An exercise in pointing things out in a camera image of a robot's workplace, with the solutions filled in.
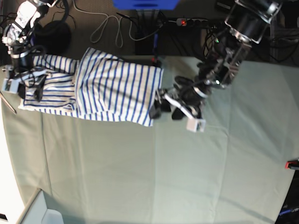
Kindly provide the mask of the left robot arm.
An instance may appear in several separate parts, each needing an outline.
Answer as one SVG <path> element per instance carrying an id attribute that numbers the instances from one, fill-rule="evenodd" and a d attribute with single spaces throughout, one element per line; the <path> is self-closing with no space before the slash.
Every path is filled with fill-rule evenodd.
<path id="1" fill-rule="evenodd" d="M 197 64 L 198 75 L 193 79 L 176 76 L 172 88 L 158 89 L 149 117 L 157 119 L 174 107 L 173 120 L 201 119 L 211 90 L 232 84 L 252 44 L 260 43 L 282 4 L 281 0 L 236 0 L 225 28 L 216 34 L 208 54 Z"/>

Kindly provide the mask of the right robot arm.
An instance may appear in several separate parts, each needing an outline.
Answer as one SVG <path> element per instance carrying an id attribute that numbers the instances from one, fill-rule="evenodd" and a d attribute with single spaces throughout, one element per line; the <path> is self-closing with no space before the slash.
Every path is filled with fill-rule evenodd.
<path id="1" fill-rule="evenodd" d="M 3 91 L 25 99 L 26 89 L 32 88 L 34 100 L 42 100 L 46 77 L 52 72 L 34 65 L 34 58 L 45 55 L 46 48 L 34 45 L 32 35 L 39 20 L 56 3 L 56 0 L 26 0 L 20 4 L 15 20 L 4 29 L 2 42 L 8 48 L 12 63 L 3 68 Z"/>

